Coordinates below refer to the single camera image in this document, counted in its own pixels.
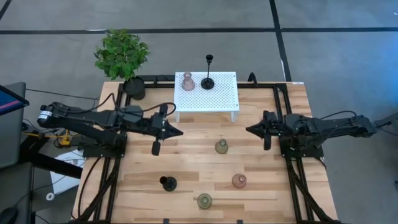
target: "green plant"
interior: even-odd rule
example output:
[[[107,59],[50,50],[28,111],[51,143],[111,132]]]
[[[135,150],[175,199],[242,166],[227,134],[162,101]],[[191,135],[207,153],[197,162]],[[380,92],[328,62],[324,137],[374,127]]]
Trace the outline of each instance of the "green plant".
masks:
[[[107,77],[126,81],[136,76],[135,71],[147,61],[148,45],[140,42],[137,35],[126,33],[126,29],[110,30],[102,39],[104,49],[96,46],[95,66],[104,70]]]

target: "gray floor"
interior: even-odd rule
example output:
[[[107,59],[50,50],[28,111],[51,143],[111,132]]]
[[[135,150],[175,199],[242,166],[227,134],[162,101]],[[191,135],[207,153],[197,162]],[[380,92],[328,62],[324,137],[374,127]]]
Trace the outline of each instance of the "gray floor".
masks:
[[[276,0],[281,27],[398,26],[397,1]],[[190,27],[273,27],[266,0],[13,0],[0,30],[150,29]],[[28,88],[97,97],[107,79],[94,67],[93,52],[103,35],[0,35],[1,84],[24,81]],[[250,72],[260,81],[283,81],[274,33],[142,34],[150,46],[140,75],[206,69]],[[355,110],[379,119],[398,110],[398,33],[284,33],[293,81],[305,82],[314,116]],[[27,92],[25,117],[35,121],[39,107],[53,101],[89,108],[77,100]],[[324,145],[331,191],[339,219],[346,223],[398,220],[398,139],[379,133],[369,139],[338,138]],[[47,146],[55,156],[58,149]],[[49,173],[37,170],[35,186]],[[36,192],[37,210],[46,208]],[[65,222],[72,210],[71,190],[40,211],[50,222]]]

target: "potted plant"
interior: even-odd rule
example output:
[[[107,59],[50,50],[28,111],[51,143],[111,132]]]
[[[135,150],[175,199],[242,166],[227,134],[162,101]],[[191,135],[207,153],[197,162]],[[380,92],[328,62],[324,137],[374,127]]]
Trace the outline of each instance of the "potted plant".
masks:
[[[96,46],[95,66],[104,70],[105,76],[112,80],[125,79],[123,90],[135,100],[145,96],[143,79],[136,75],[136,70],[147,61],[148,45],[140,42],[137,35],[127,34],[126,29],[110,30],[102,39],[104,49]]]

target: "wooden table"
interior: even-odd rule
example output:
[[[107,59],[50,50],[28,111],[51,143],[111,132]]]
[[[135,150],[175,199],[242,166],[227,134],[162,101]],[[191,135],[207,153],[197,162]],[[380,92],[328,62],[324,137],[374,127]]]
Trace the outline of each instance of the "wooden table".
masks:
[[[100,101],[112,92],[116,95],[118,85],[117,82],[104,83]],[[287,86],[293,113],[311,116],[304,85],[288,83]],[[132,104],[144,109],[173,102],[173,88],[148,88],[146,92],[143,100],[132,100]],[[245,130],[261,120],[263,110],[275,111],[272,89],[240,88],[239,103],[240,113],[235,123],[231,123],[229,113],[181,114],[180,123],[170,115],[171,125],[182,130],[184,135],[164,141],[159,156],[150,153],[153,137],[129,133],[126,155],[121,160],[112,222],[162,223],[168,218],[171,223],[236,223],[236,220],[295,223],[286,164],[280,155],[277,138],[272,139],[271,149],[265,151],[262,140]],[[109,100],[100,110],[113,108]],[[144,116],[155,111],[145,112]],[[228,140],[227,154],[215,151],[215,143],[221,138]],[[82,210],[97,194],[103,160],[97,163],[87,181]],[[81,186],[94,161],[95,158],[91,158],[85,162],[74,216],[77,216]],[[310,193],[326,214],[337,218],[325,168],[312,158],[304,158],[303,162]],[[248,178],[243,189],[236,189],[231,183],[232,176],[237,173]],[[177,179],[173,192],[166,192],[159,183],[163,175]],[[202,193],[213,198],[208,210],[197,205],[197,197]],[[300,192],[299,197],[306,219]],[[101,218],[105,216],[107,202],[108,195],[105,195]]]

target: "white paper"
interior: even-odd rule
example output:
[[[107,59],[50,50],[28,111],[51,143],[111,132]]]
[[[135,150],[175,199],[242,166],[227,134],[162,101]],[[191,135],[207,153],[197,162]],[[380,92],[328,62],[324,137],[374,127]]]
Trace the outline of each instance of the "white paper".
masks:
[[[65,161],[69,164],[73,164],[75,166],[83,168],[83,163],[84,163],[83,151],[80,152],[77,149],[72,152],[67,152],[67,153],[61,154],[61,155],[57,156],[55,159]],[[66,191],[66,190],[69,190],[72,187],[79,185],[79,183],[80,183],[80,179],[76,179],[73,177],[65,177],[62,174],[57,174],[54,172],[50,172],[50,174],[51,174],[51,180],[53,183],[52,187],[54,190],[54,194],[56,194],[56,195]]]

